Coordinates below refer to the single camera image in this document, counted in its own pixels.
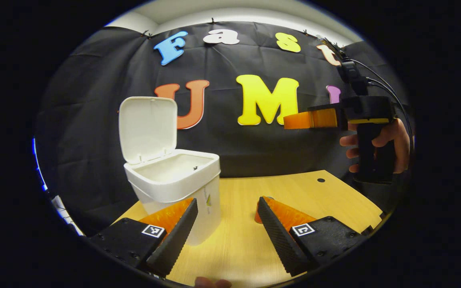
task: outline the wooden table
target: wooden table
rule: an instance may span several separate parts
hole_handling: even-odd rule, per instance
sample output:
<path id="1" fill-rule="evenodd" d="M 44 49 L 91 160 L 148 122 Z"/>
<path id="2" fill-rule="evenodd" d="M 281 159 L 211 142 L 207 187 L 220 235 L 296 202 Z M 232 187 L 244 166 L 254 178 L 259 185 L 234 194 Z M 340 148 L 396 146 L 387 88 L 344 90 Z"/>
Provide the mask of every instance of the wooden table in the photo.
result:
<path id="1" fill-rule="evenodd" d="M 264 226 L 254 221 L 257 201 L 263 195 L 316 219 L 332 215 L 357 232 L 368 226 L 375 228 L 381 221 L 382 211 L 375 204 L 326 171 L 222 178 L 220 225 L 199 246 L 185 245 L 166 278 L 189 286 L 194 285 L 197 276 L 227 279 L 233 288 L 269 286 L 292 279 Z M 139 220 L 145 216 L 146 211 L 137 202 L 119 219 Z"/>

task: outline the black fabric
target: black fabric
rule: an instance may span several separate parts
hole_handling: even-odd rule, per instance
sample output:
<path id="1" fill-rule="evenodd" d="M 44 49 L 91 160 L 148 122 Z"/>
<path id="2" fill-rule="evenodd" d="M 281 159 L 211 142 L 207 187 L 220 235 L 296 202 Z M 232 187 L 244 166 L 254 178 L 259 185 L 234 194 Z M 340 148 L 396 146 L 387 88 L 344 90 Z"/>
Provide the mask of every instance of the black fabric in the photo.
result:
<path id="1" fill-rule="evenodd" d="M 214 29 L 234 30 L 240 42 L 203 42 Z M 153 47 L 179 31 L 188 32 L 183 37 L 184 54 L 161 66 L 161 54 Z M 296 37 L 300 53 L 280 49 L 278 32 Z M 353 160 L 346 158 L 339 138 L 350 132 L 284 130 L 276 120 L 267 124 L 258 109 L 260 124 L 237 122 L 243 110 L 243 88 L 236 82 L 239 75 L 260 76 L 271 92 L 282 77 L 297 80 L 299 112 L 329 104 L 327 85 L 351 93 L 335 66 L 316 48 L 319 44 L 300 31 L 254 22 L 196 24 L 150 39 L 129 29 L 105 27 L 71 53 L 44 95 L 35 135 L 44 181 L 62 197 L 72 219 L 88 236 L 111 224 L 137 201 L 123 169 L 117 113 L 121 102 L 131 96 L 156 96 L 156 87 L 175 83 L 180 86 L 175 94 L 178 115 L 183 116 L 190 111 L 190 90 L 185 84 L 192 80 L 210 82 L 205 88 L 204 114 L 197 125 L 178 130 L 177 149 L 216 153 L 221 177 L 324 169 L 343 178 Z M 388 80 L 406 103 L 402 84 L 370 47 L 359 42 L 345 49 L 351 58 Z"/>

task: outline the foam letter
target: foam letter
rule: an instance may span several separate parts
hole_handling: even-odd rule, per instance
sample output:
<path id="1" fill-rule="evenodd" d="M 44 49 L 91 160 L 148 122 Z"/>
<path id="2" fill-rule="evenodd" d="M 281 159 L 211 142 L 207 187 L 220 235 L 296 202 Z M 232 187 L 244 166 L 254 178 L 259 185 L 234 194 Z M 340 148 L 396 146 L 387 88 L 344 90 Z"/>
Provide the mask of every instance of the foam letter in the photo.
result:
<path id="1" fill-rule="evenodd" d="M 277 45 L 281 49 L 291 51 L 291 52 L 297 52 L 297 53 L 299 51 L 302 51 L 302 48 L 300 48 L 300 45 L 296 43 L 298 42 L 298 40 L 293 35 L 289 35 L 286 33 L 277 33 L 275 34 L 275 37 L 278 40 Z"/>
<path id="2" fill-rule="evenodd" d="M 238 33 L 229 29 L 217 29 L 209 31 L 209 34 L 204 37 L 206 43 L 223 43 L 223 44 L 238 44 Z"/>
<path id="3" fill-rule="evenodd" d="M 298 81 L 280 78 L 273 93 L 270 93 L 261 77 L 256 75 L 240 75 L 236 81 L 243 86 L 243 114 L 238 117 L 239 124 L 257 125 L 261 122 L 261 117 L 256 114 L 256 105 L 268 124 L 273 122 L 279 107 L 277 122 L 280 125 L 284 124 L 284 116 L 298 113 Z"/>
<path id="4" fill-rule="evenodd" d="M 334 66 L 339 66 L 341 64 L 341 62 L 335 60 L 335 58 L 333 57 L 335 53 L 333 53 L 333 51 L 331 51 L 330 48 L 328 48 L 326 45 L 317 45 L 316 48 L 320 49 L 323 52 L 323 56 L 325 56 L 325 59 L 330 64 Z"/>
<path id="5" fill-rule="evenodd" d="M 183 49 L 178 50 L 175 47 L 184 47 L 184 44 L 186 44 L 186 42 L 184 42 L 184 39 L 180 37 L 186 35 L 188 35 L 188 32 L 181 31 L 173 36 L 168 37 L 167 39 L 159 42 L 158 44 L 156 44 L 156 46 L 154 46 L 154 49 L 158 49 L 159 53 L 161 53 L 161 56 L 163 57 L 161 65 L 166 65 L 172 62 L 172 60 L 176 59 L 184 53 Z"/>
<path id="6" fill-rule="evenodd" d="M 341 90 L 335 86 L 328 85 L 326 87 L 328 95 L 330 95 L 330 104 L 339 103 L 339 95 Z"/>
<path id="7" fill-rule="evenodd" d="M 185 116 L 177 116 L 177 129 L 188 129 L 200 122 L 204 115 L 204 91 L 209 86 L 207 80 L 194 80 L 186 83 L 190 89 L 190 111 Z M 154 93 L 158 97 L 175 100 L 175 92 L 179 90 L 178 84 L 165 84 L 157 87 Z"/>

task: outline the human hand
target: human hand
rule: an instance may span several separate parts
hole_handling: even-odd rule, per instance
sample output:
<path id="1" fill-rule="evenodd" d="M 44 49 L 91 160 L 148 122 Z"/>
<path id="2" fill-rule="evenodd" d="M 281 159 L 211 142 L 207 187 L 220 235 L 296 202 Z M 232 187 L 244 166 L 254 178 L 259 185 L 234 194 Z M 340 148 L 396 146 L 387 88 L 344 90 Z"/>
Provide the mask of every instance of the human hand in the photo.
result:
<path id="1" fill-rule="evenodd" d="M 350 124 L 348 122 L 348 130 L 357 131 L 357 124 Z M 408 169 L 408 160 L 410 157 L 410 137 L 408 136 L 407 131 L 403 122 L 398 118 L 395 119 L 392 123 L 384 126 L 380 135 L 377 138 L 373 139 L 371 143 L 375 147 L 383 147 L 390 140 L 394 140 L 394 148 L 396 152 L 395 168 L 394 173 L 402 173 Z M 341 146 L 356 146 L 359 143 L 359 138 L 357 134 L 348 135 L 341 137 L 339 144 Z M 346 151 L 346 157 L 352 159 L 359 155 L 359 148 L 351 148 Z M 359 165 L 354 164 L 350 166 L 349 171 L 356 173 L 359 171 Z"/>
<path id="2" fill-rule="evenodd" d="M 194 288 L 231 288 L 232 283 L 227 280 L 220 279 L 213 283 L 211 280 L 206 277 L 197 277 L 195 279 Z"/>

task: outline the black handle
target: black handle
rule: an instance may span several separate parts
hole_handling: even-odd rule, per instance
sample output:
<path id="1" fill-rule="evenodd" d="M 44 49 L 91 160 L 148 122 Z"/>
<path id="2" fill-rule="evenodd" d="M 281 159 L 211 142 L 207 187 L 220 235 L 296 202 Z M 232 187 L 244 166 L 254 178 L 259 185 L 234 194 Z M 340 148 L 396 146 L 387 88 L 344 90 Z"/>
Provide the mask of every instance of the black handle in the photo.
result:
<path id="1" fill-rule="evenodd" d="M 359 171 L 355 173 L 357 182 L 371 184 L 392 184 L 392 173 L 396 153 L 394 141 L 389 141 L 385 146 L 376 148 L 371 141 L 378 137 L 386 124 L 365 123 L 357 125 L 359 137 Z"/>

